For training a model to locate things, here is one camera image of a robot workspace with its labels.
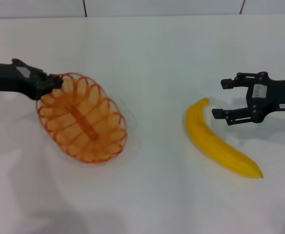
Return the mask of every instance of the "white tabletop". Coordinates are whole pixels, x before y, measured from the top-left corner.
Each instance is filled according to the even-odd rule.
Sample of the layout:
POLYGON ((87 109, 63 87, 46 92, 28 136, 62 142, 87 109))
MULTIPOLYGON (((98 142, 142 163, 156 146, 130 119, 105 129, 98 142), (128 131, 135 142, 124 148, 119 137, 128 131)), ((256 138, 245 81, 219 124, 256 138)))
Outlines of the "white tabletop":
POLYGON ((246 107, 237 72, 285 79, 285 15, 0 20, 0 62, 97 80, 129 125, 125 151, 81 167, 38 123, 35 103, 0 93, 0 234, 285 234, 285 113, 227 126, 246 107), (233 174, 187 138, 203 97, 209 126, 260 166, 233 174))

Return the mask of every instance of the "yellow banana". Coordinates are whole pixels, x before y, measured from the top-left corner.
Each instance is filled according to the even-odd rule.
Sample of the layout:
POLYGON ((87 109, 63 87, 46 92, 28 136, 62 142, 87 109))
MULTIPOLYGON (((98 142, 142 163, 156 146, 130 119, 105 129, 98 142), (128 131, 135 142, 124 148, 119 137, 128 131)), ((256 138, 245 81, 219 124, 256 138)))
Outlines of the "yellow banana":
POLYGON ((186 128, 193 142, 206 155, 228 169, 246 177, 261 178, 263 173, 257 164, 215 135, 204 121, 204 107, 209 99, 204 98, 190 106, 186 113, 186 128))

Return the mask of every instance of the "white wall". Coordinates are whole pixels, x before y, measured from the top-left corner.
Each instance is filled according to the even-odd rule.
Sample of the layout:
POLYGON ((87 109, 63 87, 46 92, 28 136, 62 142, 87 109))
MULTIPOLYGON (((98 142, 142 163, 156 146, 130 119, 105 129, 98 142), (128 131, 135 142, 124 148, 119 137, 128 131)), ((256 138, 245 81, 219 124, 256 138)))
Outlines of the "white wall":
POLYGON ((88 16, 238 14, 243 0, 86 0, 88 16))
POLYGON ((83 16, 82 0, 0 0, 0 18, 83 16))
POLYGON ((246 0, 243 14, 285 13, 285 0, 246 0))

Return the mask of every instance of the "white table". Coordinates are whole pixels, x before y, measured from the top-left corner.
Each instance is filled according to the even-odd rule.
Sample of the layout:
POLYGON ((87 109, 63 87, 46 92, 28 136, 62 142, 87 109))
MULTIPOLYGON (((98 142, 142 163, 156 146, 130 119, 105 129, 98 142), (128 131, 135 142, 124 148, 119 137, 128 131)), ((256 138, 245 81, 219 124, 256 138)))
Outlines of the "white table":
POLYGON ((38 124, 35 103, 0 93, 0 234, 285 234, 285 113, 226 126, 213 107, 245 107, 237 72, 285 79, 285 15, 0 20, 0 62, 93 77, 122 106, 125 152, 81 167, 38 124), (231 173, 182 127, 207 121, 264 179, 231 173))

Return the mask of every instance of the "orange wire basket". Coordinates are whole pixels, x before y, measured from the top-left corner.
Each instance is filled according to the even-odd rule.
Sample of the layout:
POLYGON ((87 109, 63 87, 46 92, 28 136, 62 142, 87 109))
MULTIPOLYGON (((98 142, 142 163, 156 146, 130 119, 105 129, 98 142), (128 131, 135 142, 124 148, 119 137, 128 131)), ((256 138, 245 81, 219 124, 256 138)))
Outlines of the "orange wire basket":
POLYGON ((36 102, 41 125, 63 152, 83 163, 102 163, 119 155, 127 125, 116 103, 89 77, 59 75, 61 89, 36 102))

